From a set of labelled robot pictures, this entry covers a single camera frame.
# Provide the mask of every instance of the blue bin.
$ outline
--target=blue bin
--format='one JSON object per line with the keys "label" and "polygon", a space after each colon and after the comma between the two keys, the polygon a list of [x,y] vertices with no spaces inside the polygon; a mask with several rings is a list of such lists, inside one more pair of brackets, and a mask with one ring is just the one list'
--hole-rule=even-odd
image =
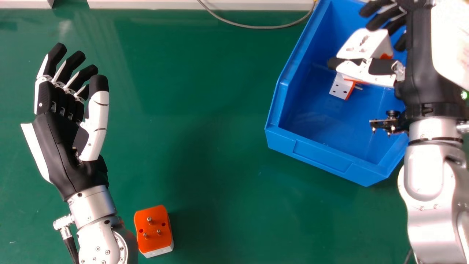
{"label": "blue bin", "polygon": [[[408,137],[371,133],[370,119],[403,111],[394,90],[365,85],[344,101],[329,94],[336,75],[327,68],[349,36],[367,20],[362,2],[321,0],[275,88],[265,134],[269,148],[332,174],[370,186],[389,177],[404,156]],[[400,32],[392,37],[397,41]],[[394,57],[405,63],[405,53]]]}

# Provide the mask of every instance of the robotic arm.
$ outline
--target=robotic arm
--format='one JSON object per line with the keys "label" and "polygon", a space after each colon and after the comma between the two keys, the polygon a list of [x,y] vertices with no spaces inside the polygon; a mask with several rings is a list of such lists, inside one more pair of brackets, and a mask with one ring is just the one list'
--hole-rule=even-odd
{"label": "robotic arm", "polygon": [[[54,221],[53,227],[60,231],[75,264],[136,264],[136,239],[117,216],[107,167],[99,154],[107,131],[107,78],[97,75],[94,65],[72,76],[85,60],[81,51],[56,71],[66,52],[58,43],[45,56],[34,90],[36,118],[21,124],[39,172],[70,208],[70,214]],[[79,252],[69,228],[73,223]]]}
{"label": "robotic arm", "polygon": [[461,147],[462,135],[469,132],[469,116],[461,92],[469,90],[469,3],[372,0],[360,15],[373,14],[366,26],[372,32],[388,21],[384,29],[389,34],[406,25],[406,33],[395,46],[407,50],[405,69],[396,67],[393,60],[362,57],[370,63],[365,73],[358,74],[351,70],[357,63],[350,63],[356,58],[339,55],[329,66],[356,79],[402,76],[393,79],[393,86],[406,110],[390,110],[387,119],[370,124],[373,131],[409,136],[398,188],[407,207],[415,260],[418,264],[467,264],[469,173]]}

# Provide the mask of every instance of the orange plug base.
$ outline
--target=orange plug base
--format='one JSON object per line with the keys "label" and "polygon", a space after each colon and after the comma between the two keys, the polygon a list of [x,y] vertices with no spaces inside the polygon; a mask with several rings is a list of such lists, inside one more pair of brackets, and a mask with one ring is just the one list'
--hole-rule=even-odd
{"label": "orange plug base", "polygon": [[146,258],[173,251],[173,234],[163,205],[137,211],[134,223],[138,249]]}

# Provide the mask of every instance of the green tabletop surface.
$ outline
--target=green tabletop surface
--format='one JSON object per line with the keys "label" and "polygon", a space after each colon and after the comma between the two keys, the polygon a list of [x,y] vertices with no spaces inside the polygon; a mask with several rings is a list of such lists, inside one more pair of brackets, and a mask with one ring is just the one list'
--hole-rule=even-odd
{"label": "green tabletop surface", "polygon": [[[221,11],[239,23],[304,12]],[[20,123],[57,42],[109,79],[102,150],[119,215],[163,204],[174,251],[139,263],[401,264],[409,249],[396,174],[365,188],[267,147],[273,91],[303,31],[260,31],[203,10],[0,10],[0,264],[71,263],[52,222],[68,214]]]}

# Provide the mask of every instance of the orange and white plug adapter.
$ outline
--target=orange and white plug adapter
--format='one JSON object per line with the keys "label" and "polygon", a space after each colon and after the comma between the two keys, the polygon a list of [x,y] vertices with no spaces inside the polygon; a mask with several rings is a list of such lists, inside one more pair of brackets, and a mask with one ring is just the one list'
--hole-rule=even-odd
{"label": "orange and white plug adapter", "polygon": [[173,234],[168,212],[163,205],[137,211],[134,223],[138,249],[146,258],[173,251]]}

